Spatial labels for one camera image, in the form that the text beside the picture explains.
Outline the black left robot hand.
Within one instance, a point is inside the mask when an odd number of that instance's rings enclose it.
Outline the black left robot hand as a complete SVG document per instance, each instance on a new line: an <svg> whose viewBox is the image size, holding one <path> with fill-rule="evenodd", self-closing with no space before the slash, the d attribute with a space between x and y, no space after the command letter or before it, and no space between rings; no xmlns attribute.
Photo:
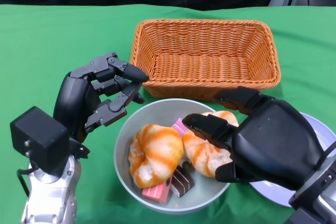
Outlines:
<svg viewBox="0 0 336 224"><path fill-rule="evenodd" d="M53 117L82 143L99 126L124 117L130 102L143 104L139 89L148 80L145 72L114 52L96 57L65 76Z"/></svg>

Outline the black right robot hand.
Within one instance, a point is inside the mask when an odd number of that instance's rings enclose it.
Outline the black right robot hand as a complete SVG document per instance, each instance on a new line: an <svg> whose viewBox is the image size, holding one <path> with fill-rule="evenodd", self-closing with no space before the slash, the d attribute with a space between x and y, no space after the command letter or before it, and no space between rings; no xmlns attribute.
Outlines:
<svg viewBox="0 0 336 224"><path fill-rule="evenodd" d="M214 100L246 116L239 126L213 115L189 114L183 124L196 136L229 151L231 162L215 171L219 182L267 180L290 190L330 184L322 169L327 154L304 116L288 102L238 87Z"/></svg>

